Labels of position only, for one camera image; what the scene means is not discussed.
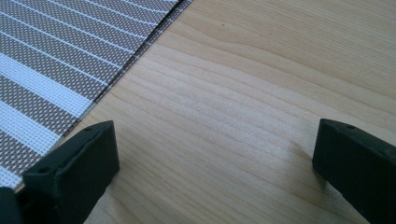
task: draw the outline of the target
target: white stripe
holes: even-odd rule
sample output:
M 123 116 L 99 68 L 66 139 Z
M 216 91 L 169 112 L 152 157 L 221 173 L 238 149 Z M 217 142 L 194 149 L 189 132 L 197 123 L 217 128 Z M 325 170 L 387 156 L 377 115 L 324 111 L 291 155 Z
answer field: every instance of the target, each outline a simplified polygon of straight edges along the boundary
M 141 22 L 141 23 L 147 24 L 147 25 L 157 25 L 156 23 L 153 23 L 153 22 L 141 21 L 141 20 L 139 20 L 139 19 L 137 19 L 137 18 L 134 18 L 134 17 L 125 15 L 125 14 L 123 14 L 123 13 L 120 13 L 120 12 L 118 12 L 117 10 L 114 10 L 114 9 L 112 9 L 112 8 L 105 7 L 105 6 L 102 6 L 102 5 L 100 5 L 100 4 L 91 2 L 90 0 L 84 0 L 84 1 L 89 2 L 89 3 L 91 3 L 91 4 L 93 4 L 93 5 L 97 6 L 97 7 L 102 7 L 102 8 L 104 8 L 104 9 L 109 10 L 109 11 L 112 11 L 112 12 L 114 12 L 114 13 L 117 13 L 117 14 L 119 14 L 119 15 L 121 15 L 121 16 L 123 16 L 123 17 L 126 17 L 126 18 L 128 18 L 128 19 L 131 19 L 131 20 L 133 20 L 133 21 L 138 21 L 138 22 Z
M 168 13 L 168 11 L 162 11 L 162 10 L 157 10 L 157 9 L 151 9 L 151 8 L 148 8 L 148 7 L 142 7 L 142 6 L 140 6 L 140 5 L 136 4 L 136 3 L 128 2 L 126 0 L 121 0 L 121 1 L 122 2 L 126 2 L 126 3 L 128 3 L 128 4 L 130 4 L 130 5 L 134 6 L 134 7 L 143 8 L 143 9 L 145 9 L 147 11 L 159 12 L 159 13 Z
M 33 46 L 31 46 L 31 45 L 29 45 L 29 44 L 27 44 L 27 43 L 25 43 L 25 42 L 23 42 L 23 41 L 21 41 L 21 40 L 15 38 L 15 37 L 12 36 L 12 35 L 9 35 L 9 34 L 4 33 L 4 32 L 2 32 L 2 31 L 0 31 L 0 34 L 5 35 L 5 36 L 7 36 L 7 37 L 9 37 L 9 38 L 11 38 L 11 39 L 13 39 L 13 40 L 15 40 L 15 41 L 17 41 L 17 42 L 23 44 L 23 45 L 25 45 L 25 46 L 31 48 L 31 49 L 35 49 L 35 50 L 37 50 L 38 52 L 40 52 L 40 53 L 46 55 L 47 57 L 49 57 L 49 58 L 51 58 L 51 59 L 53 59 L 53 60 L 55 60 L 55 61 L 57 61 L 57 62 L 59 62 L 59 63 L 62 63 L 62 64 L 64 64 L 64 65 L 68 66 L 68 67 L 71 67 L 71 68 L 73 68 L 74 70 L 76 70 L 76 71 L 78 71 L 78 72 L 84 74 L 84 75 L 87 76 L 87 77 L 90 77 L 90 78 L 94 79 L 94 80 L 97 81 L 97 82 L 100 82 L 101 84 L 103 84 L 103 85 L 105 85 L 105 86 L 107 85 L 107 84 L 106 84 L 104 81 L 102 81 L 101 79 L 99 79 L 99 78 L 97 78 L 97 77 L 94 77 L 93 75 L 88 74 L 88 73 L 86 73 L 86 72 L 84 72 L 84 71 L 82 71 L 82 70 L 79 70 L 79 69 L 76 68 L 75 66 L 73 66 L 73 65 L 71 65 L 71 64 L 69 64 L 69 63 L 65 63 L 64 61 L 62 61 L 62 60 L 60 60 L 60 59 L 57 59 L 57 58 L 53 57 L 52 55 L 50 55 L 50 54 L 44 52 L 43 50 L 37 49 L 37 48 L 35 48 L 35 47 L 33 47 Z
M 101 58 L 101 57 L 99 57 L 99 56 L 97 56 L 97 55 L 95 55 L 95 54 L 92 54 L 92 53 L 88 52 L 88 51 L 85 50 L 85 49 L 81 49 L 81 48 L 79 48 L 79 47 L 76 46 L 76 45 L 70 44 L 70 43 L 68 43 L 68 42 L 66 42 L 66 41 L 64 41 L 64 40 L 62 40 L 62 39 L 56 37 L 55 35 L 51 35 L 51 34 L 46 33 L 46 32 L 44 32 L 44 31 L 42 31 L 42 30 L 40 30 L 40 29 L 37 29 L 37 28 L 35 28 L 34 26 L 29 25 L 28 23 L 25 23 L 24 21 L 20 21 L 20 20 L 14 18 L 14 17 L 12 17 L 12 16 L 9 16 L 8 14 L 6 14 L 6 13 L 4 13 L 4 12 L 0 12 L 0 14 L 4 15 L 4 16 L 6 16 L 6 17 L 9 17 L 10 19 L 12 19 L 12 20 L 14 20 L 14 21 L 18 21 L 18 22 L 22 23 L 23 25 L 28 26 L 28 27 L 30 27 L 30 28 L 32 28 L 32 29 L 34 29 L 34 30 L 36 30 L 36 31 L 38 31 L 38 32 L 40 32 L 40 33 L 42 33 L 42 34 L 44 34 L 44 35 L 48 35 L 48 36 L 50 36 L 50 37 L 52 37 L 52 38 L 54 38 L 54 39 L 56 39 L 56 40 L 58 40 L 58 41 L 60 41 L 60 42 L 62 42 L 62 43 L 64 43 L 64 44 L 66 44 L 66 45 L 68 45 L 68 46 L 74 48 L 74 49 L 78 49 L 78 50 L 80 50 L 80 51 L 82 51 L 82 52 L 84 52 L 84 53 L 86 53 L 86 54 L 88 54 L 88 55 L 90 55 L 90 56 L 96 58 L 97 60 L 100 60 L 100 61 L 102 61 L 102 62 L 104 62 L 104 63 L 108 63 L 108 64 L 110 64 L 110 65 L 112 65 L 112 66 L 114 66 L 114 67 L 117 67 L 118 69 L 121 69 L 121 68 L 122 68 L 121 66 L 119 66 L 119 65 L 117 65 L 117 64 L 114 64 L 114 63 L 112 63 L 112 62 L 109 62 L 108 60 L 103 59 L 103 58 Z
M 49 2 L 51 2 L 51 3 L 53 3 L 53 4 L 55 4 L 55 5 L 57 5 L 57 6 L 59 6 L 59 7 L 64 7 L 64 8 L 66 8 L 66 9 L 69 9 L 70 11 L 75 12 L 75 13 L 77 13 L 77 14 L 80 14 L 80 15 L 82 15 L 82 16 L 88 17 L 88 18 L 90 18 L 90 19 L 92 19 L 92 20 L 94 20 L 94 21 L 99 21 L 99 22 L 101 22 L 102 24 L 107 25 L 107 26 L 109 26 L 109 27 L 111 27 L 111 28 L 114 28 L 114 29 L 116 29 L 116 30 L 118 30 L 118 31 L 120 31 L 120 32 L 123 32 L 123 33 L 127 34 L 127 35 L 131 35 L 131 36 L 138 37 L 138 38 L 141 38 L 141 39 L 146 39 L 145 36 L 136 35 L 136 34 L 133 34 L 133 33 L 129 33 L 128 31 L 124 31 L 124 30 L 122 30 L 121 28 L 119 28 L 119 27 L 117 27 L 117 26 L 114 26 L 114 25 L 112 25 L 112 24 L 110 24 L 110 23 L 107 23 L 107 22 L 105 22 L 105 21 L 98 20 L 98 19 L 96 19 L 96 18 L 94 18 L 94 17 L 92 17 L 92 16 L 90 16 L 90 15 L 87 15 L 87 14 L 84 14 L 84 13 L 82 13 L 82 12 L 76 11 L 76 10 L 74 10 L 74 9 L 71 8 L 71 7 L 64 6 L 64 5 L 62 5 L 62 4 L 59 4 L 59 3 L 57 3 L 57 2 L 54 2 L 54 1 L 52 1 L 52 0 L 47 0 L 47 1 L 49 1 Z
M 0 53 L 0 75 L 80 118 L 92 101 Z
M 24 4 L 20 3 L 20 2 L 16 2 L 15 0 L 11 0 L 11 1 L 14 2 L 14 3 L 16 3 L 16 4 L 18 4 L 18 5 L 21 5 L 22 7 L 26 7 L 26 8 L 28 8 L 28 9 L 32 10 L 33 12 L 36 12 L 36 13 L 38 13 L 38 14 L 40 14 L 40 15 L 43 15 L 43 16 L 45 16 L 45 17 L 47 17 L 47 18 L 50 18 L 50 19 L 52 19 L 52 20 L 54 20 L 54 21 L 57 21 L 57 22 L 59 22 L 59 23 L 61 23 L 61 24 L 63 24 L 63 25 L 66 25 L 66 26 L 68 26 L 68 27 L 70 27 L 70 28 L 72 28 L 72 29 L 75 29 L 75 30 L 77 30 L 77 31 L 80 31 L 80 32 L 86 34 L 86 35 L 90 35 L 90 36 L 92 36 L 92 37 L 94 37 L 94 38 L 96 38 L 96 39 L 99 39 L 99 40 L 101 40 L 101 41 L 103 41 L 103 42 L 105 42 L 105 43 L 107 43 L 107 44 L 109 44 L 109 45 L 111 45 L 111 46 L 113 46 L 113 47 L 116 47 L 116 48 L 118 48 L 118 49 L 123 49 L 123 50 L 125 50 L 125 51 L 127 51 L 127 52 L 129 52 L 129 53 L 134 53 L 133 50 L 126 49 L 126 48 L 124 48 L 124 47 L 122 47 L 122 46 L 118 46 L 118 45 L 116 45 L 116 44 L 113 44 L 113 43 L 111 43 L 111 42 L 109 42 L 109 41 L 103 39 L 102 37 L 99 37 L 99 36 L 97 36 L 97 35 L 93 35 L 93 34 L 91 34 L 91 33 L 88 33 L 88 32 L 86 32 L 86 31 L 81 30 L 81 29 L 79 29 L 79 28 L 77 28 L 77 27 L 75 27 L 75 26 L 73 26 L 73 25 L 70 25 L 69 23 L 64 22 L 64 21 L 60 21 L 60 20 L 58 20 L 58 19 L 56 19 L 56 18 L 51 17 L 50 15 L 47 15 L 47 14 L 45 14 L 45 13 L 43 13 L 43 12 L 40 12 L 40 11 L 38 11 L 38 10 L 32 8 L 32 7 L 28 7 L 28 6 L 26 6 L 26 5 L 24 5 Z
M 19 176 L 0 166 L 0 187 L 15 189 L 21 182 L 22 179 Z
M 42 156 L 61 138 L 2 101 L 0 101 L 0 130 Z

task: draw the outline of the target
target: light wood surface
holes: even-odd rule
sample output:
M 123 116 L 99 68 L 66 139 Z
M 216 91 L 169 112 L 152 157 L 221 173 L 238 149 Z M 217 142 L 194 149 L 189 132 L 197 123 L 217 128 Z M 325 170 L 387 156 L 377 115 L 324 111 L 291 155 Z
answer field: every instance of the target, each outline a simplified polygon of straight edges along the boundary
M 312 169 L 320 118 L 396 145 L 394 0 L 195 0 L 72 133 L 116 125 L 87 223 L 366 223 Z

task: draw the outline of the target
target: woven mesh fabric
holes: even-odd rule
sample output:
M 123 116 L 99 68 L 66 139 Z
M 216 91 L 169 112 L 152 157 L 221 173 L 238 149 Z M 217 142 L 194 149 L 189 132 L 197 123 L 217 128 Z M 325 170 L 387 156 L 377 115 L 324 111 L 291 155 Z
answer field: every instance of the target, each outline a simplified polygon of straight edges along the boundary
M 0 186 L 45 156 L 191 0 L 1 0 Z

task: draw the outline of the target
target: striped placemat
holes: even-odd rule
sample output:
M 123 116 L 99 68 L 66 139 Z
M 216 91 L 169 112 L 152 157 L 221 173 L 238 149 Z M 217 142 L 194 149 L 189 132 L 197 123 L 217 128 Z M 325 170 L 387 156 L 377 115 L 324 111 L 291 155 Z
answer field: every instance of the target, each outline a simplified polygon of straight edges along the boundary
M 75 127 L 191 0 L 1 0 L 0 186 Z

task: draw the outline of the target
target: wooden table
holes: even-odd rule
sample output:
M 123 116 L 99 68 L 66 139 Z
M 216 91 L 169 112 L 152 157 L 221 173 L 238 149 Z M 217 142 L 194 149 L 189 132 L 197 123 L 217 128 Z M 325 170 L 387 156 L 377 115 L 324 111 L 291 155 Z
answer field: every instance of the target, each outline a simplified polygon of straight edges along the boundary
M 72 133 L 116 125 L 87 223 L 366 223 L 312 169 L 321 118 L 396 145 L 394 0 L 195 0 Z

